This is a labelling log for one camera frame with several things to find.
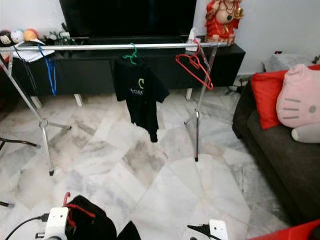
black cloth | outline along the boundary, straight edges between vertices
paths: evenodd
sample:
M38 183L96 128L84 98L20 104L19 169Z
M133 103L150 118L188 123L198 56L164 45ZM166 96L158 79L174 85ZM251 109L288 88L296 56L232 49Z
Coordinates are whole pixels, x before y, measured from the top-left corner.
M76 196L66 205L69 211L69 219L73 221L76 227L67 222L65 227L65 235L68 240L88 240L88 239L117 239L117 230L110 218L107 217L105 211L90 202L85 197ZM81 209L95 214L95 217L89 216Z
M141 240L141 238L136 226L130 221L120 232L116 240Z
M113 84L116 99L126 100L131 122L146 129L153 143L158 141L157 105L169 95L169 91L143 60L120 58L115 61Z

television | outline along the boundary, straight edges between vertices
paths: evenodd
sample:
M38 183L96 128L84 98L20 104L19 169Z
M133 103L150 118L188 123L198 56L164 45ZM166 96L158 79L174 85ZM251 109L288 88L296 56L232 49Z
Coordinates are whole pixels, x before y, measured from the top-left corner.
M197 0L60 0L71 37L188 35Z

white wall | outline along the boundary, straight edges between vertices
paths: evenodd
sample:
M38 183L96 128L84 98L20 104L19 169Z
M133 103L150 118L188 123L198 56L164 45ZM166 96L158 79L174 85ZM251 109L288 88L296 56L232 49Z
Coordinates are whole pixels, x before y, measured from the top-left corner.
M198 0L194 26L204 34L206 5ZM243 0L235 42L246 51L240 73L262 70L275 51L320 55L320 0Z
M0 30L61 31L65 21L59 0L0 0Z
M208 2L197 0L194 25L201 34ZM240 73L261 71L261 61L274 51L320 54L320 0L243 0L241 6L245 16L236 43L246 56ZM0 0L0 30L35 28L43 35L60 31L62 22L59 0Z

blue hanger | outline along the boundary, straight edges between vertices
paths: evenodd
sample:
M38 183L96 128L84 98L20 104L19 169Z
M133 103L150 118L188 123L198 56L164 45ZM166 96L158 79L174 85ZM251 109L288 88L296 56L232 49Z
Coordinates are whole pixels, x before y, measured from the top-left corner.
M134 48L134 51L132 53L132 55L125 55L125 56L122 56L124 59L130 59L130 62L133 64L133 65L137 65L133 59L136 59L137 58L137 48L135 46L135 44L133 42L130 42L130 44L133 46Z
M47 72L48 72L48 77L49 77L49 81L50 81L52 94L54 96L57 96L57 77L56 77L57 65L56 65L55 61L53 61L51 59L48 59L44 55L44 53L42 52L40 44L38 44L38 49L39 49L41 55L43 56L45 64L46 64L46 68L47 68Z

shirt logo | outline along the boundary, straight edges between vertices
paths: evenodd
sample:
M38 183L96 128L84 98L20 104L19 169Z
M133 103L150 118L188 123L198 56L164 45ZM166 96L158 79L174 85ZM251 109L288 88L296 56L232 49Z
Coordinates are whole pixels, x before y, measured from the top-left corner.
M136 90L136 89L132 89L130 88L130 91L133 95L139 95L139 96L142 96L144 94L144 91L143 90Z
M144 80L143 78L140 78L140 79L138 80L138 84L139 84L139 87L140 87L141 89L144 89L145 80Z

